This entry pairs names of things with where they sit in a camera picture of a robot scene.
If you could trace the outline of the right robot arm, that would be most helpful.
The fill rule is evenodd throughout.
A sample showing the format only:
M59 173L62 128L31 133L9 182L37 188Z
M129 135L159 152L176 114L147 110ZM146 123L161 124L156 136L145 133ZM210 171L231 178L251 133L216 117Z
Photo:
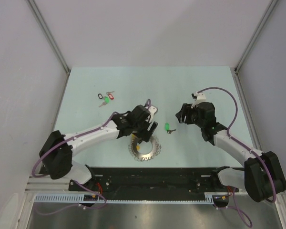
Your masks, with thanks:
M241 170L219 168L215 177L210 179L213 190L222 191L227 186L242 189L255 202L273 198L286 191L286 179L278 156L272 151L265 153L249 147L229 136L227 127L217 121L212 103L184 103L175 116L181 124L198 126L204 141L224 150L242 165Z

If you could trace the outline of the right aluminium frame post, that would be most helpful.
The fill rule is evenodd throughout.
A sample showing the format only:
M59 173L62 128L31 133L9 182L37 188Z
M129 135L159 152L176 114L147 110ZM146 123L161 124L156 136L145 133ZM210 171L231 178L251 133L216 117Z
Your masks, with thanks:
M245 50L243 51L239 61L237 62L236 67L234 68L234 72L236 74L239 73L241 70L243 64L245 63L246 59L248 58L251 50L253 49L255 43L257 42L259 36L261 35L264 27L268 23L269 19L271 18L273 12L275 11L276 7L280 3L280 0L271 0L265 10L265 12L262 15L262 18L260 19L259 23L257 24L257 27L255 28Z

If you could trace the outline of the right aluminium side rail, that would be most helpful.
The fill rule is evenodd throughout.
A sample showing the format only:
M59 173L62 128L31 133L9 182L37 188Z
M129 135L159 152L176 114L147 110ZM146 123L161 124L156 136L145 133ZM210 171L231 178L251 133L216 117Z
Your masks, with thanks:
M236 91L237 91L237 94L240 100L240 104L241 104L244 116L245 116L246 124L249 130L249 134L250 134L253 146L259 150L263 150L264 148L260 142L257 129L255 127L254 120L251 114L251 110L249 108L249 104L246 99L246 95L245 95L243 86L240 81L240 77L238 73L236 72L235 68L230 68L230 72L232 74L232 78L233 78L233 81L236 87Z

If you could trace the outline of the key with green tag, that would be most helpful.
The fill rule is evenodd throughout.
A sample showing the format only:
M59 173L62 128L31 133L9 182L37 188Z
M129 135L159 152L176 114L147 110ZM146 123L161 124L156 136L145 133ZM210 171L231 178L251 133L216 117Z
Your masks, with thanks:
M165 124L164 124L164 129L165 129L165 131L166 131L168 134L171 134L171 133L173 133L174 131L176 131L176 129L170 129L169 123L165 123Z

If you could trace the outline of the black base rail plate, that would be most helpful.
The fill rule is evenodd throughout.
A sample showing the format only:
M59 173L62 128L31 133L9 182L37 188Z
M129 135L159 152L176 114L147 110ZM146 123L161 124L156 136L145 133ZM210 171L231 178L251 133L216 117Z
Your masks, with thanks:
M107 200L194 201L207 192L228 195L235 187L215 178L216 167L129 168L91 167L86 188L101 191Z

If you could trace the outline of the left aluminium frame post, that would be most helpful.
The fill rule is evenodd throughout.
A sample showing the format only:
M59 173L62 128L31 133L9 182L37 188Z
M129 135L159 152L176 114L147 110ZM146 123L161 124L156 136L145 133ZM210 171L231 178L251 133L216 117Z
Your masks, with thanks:
M70 75L71 69L69 68L44 16L42 15L41 10L39 9L36 1L34 0L26 0L25 1L29 7L29 9L31 10L36 22L38 23L43 35L45 36L49 46L51 47L54 55L56 56L56 58L58 59L61 67L63 68L63 70L65 71L65 73L67 74L67 76Z

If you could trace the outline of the metal disc with keyrings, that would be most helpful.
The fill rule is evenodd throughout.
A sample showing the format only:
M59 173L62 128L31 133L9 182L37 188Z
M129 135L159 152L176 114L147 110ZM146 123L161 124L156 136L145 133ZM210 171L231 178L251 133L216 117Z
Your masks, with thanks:
M139 138L132 135L128 150L131 156L139 162L153 160L161 152L162 146L156 136L151 136L148 142L139 143Z

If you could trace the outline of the key with red tag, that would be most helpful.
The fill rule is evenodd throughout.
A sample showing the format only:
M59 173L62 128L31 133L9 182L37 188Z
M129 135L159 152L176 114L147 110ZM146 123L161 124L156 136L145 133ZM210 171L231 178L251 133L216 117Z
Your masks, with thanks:
M107 96L109 97L110 100L114 100L113 93L114 93L114 91L106 92L106 94L107 94Z

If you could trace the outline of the aluminium frame post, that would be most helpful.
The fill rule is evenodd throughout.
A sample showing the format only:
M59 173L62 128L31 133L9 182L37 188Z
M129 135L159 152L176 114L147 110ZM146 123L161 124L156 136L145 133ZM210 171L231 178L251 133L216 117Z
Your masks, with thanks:
M234 72L236 74L239 73L241 70L243 64L245 63L246 59L248 58L251 50L253 49L255 43L257 42L259 36L261 35L264 27L268 23L269 19L271 18L273 12L275 11L276 7L280 3L280 0L271 0L265 10L265 12L262 15L262 18L260 19L259 23L257 24L257 27L255 28L245 50L243 51L239 61L237 62L236 67L234 68Z
M67 74L67 76L70 75L71 69L69 68L44 16L42 15L41 10L39 9L36 1L34 0L26 0L25 1L29 7L29 9L31 10L36 22L38 23L43 35L45 36L49 46L51 47L54 55L56 56L56 58L58 59L61 67L63 68L63 70L65 71L65 73Z

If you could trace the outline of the key with light-green tag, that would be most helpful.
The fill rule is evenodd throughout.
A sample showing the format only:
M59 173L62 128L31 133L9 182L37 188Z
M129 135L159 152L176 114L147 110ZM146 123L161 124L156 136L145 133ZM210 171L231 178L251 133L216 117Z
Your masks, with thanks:
M102 99L103 99L103 102L102 102L101 105L99 105L99 107L107 105L109 103L109 101L110 101L110 98L107 97L107 96L103 97Z

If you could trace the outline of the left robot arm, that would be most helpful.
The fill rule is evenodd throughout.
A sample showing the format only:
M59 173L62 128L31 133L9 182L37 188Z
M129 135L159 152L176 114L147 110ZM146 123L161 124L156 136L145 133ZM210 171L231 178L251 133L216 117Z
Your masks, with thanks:
M158 126L153 121L157 112L154 105L140 104L126 113L113 112L104 123L80 132L53 131L39 152L38 163L43 163L51 179L68 178L84 190L92 190L96 185L92 172L73 158L94 145L125 136L135 135L139 142L148 142Z

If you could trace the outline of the front aluminium crossbar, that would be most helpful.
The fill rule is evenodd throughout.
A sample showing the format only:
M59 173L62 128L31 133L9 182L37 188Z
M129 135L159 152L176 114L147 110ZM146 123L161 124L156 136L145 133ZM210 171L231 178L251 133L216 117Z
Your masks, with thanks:
M151 198L152 195L200 195L208 192L225 192L226 186L215 188L209 177L195 177L192 174L116 174L114 176L103 175L95 177L87 184L78 185L73 180L66 178L51 180L44 177L40 180L30 178L26 190L55 192L97 192L105 198L121 198L123 195Z

